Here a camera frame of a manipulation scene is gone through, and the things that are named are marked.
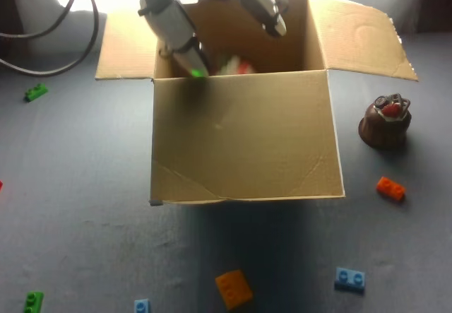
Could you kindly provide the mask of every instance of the blue block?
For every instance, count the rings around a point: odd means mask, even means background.
[[[334,287],[337,290],[349,290],[363,293],[366,285],[366,274],[352,269],[336,268],[336,280]]]
[[[135,313],[150,313],[150,302],[148,299],[135,300]]]

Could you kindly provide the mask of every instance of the cardboard box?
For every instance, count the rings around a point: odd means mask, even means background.
[[[238,55],[259,72],[198,79],[158,54],[135,11],[108,15],[96,78],[154,80],[152,200],[345,195],[327,70],[417,77],[386,14],[344,0],[289,4],[280,39],[238,0],[185,6],[210,58]]]

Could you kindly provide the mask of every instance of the red-orange lego brick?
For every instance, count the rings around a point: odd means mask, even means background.
[[[376,185],[376,190],[389,196],[390,198],[400,202],[405,196],[405,188],[402,185],[391,181],[387,177],[381,177],[379,183]]]
[[[228,310],[253,299],[253,293],[240,270],[218,276],[215,282]]]

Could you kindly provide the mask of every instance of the brown cupcake-shaped object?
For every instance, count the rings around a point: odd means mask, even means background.
[[[394,149],[403,146],[411,122],[408,99],[400,94],[380,96],[368,106],[359,123],[361,139],[373,148]]]

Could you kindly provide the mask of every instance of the gray table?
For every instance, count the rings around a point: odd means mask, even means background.
[[[214,278],[236,268],[255,312],[450,312],[452,34],[404,45],[420,83],[329,72],[345,199],[150,207],[149,81],[96,82],[96,56],[42,81],[0,71],[0,312],[29,290],[46,313],[146,297],[155,313],[226,312]],[[50,92],[24,103],[37,82]],[[409,143],[380,153],[357,124],[394,92],[412,101]],[[404,206],[376,194],[381,175]],[[333,290],[336,266],[366,272],[364,297]]]

